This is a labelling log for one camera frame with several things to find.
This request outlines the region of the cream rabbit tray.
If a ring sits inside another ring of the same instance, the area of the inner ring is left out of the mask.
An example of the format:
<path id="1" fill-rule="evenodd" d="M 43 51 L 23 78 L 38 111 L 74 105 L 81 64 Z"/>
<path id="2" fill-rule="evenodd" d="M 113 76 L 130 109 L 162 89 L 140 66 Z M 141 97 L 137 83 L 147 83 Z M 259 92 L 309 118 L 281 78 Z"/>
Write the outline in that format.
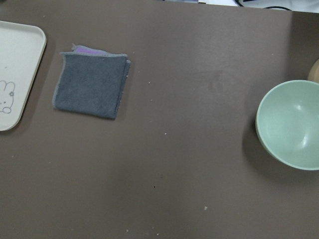
<path id="1" fill-rule="evenodd" d="M 21 119 L 46 47 L 37 26 L 0 22 L 0 130 L 14 128 Z"/>

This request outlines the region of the grey folded cloth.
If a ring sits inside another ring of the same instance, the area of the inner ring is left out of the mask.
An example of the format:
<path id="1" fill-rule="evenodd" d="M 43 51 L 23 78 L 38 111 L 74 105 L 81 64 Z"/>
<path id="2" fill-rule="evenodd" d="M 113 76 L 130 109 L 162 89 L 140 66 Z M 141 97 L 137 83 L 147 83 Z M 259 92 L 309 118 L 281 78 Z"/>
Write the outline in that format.
<path id="1" fill-rule="evenodd" d="M 61 52 L 63 68 L 52 104 L 57 110 L 114 120 L 131 62 L 127 54 L 114 54 L 83 45 Z"/>

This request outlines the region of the green bowl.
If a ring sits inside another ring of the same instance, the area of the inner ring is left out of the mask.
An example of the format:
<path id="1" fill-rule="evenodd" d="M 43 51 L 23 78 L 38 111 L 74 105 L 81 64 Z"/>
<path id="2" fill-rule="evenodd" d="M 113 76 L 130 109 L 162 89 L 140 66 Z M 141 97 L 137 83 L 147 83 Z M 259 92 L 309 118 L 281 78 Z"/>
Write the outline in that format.
<path id="1" fill-rule="evenodd" d="M 292 80 L 273 87 L 258 106 L 255 128 L 262 146 L 279 162 L 318 170 L 318 83 Z"/>

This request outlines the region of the wooden stand with rod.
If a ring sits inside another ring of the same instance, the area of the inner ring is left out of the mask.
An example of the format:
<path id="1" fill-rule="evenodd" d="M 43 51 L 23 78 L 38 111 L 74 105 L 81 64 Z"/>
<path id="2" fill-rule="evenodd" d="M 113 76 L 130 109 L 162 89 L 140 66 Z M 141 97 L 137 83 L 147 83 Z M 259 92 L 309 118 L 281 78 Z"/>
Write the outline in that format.
<path id="1" fill-rule="evenodd" d="M 308 80 L 319 83 L 319 59 L 311 67 L 308 74 Z"/>

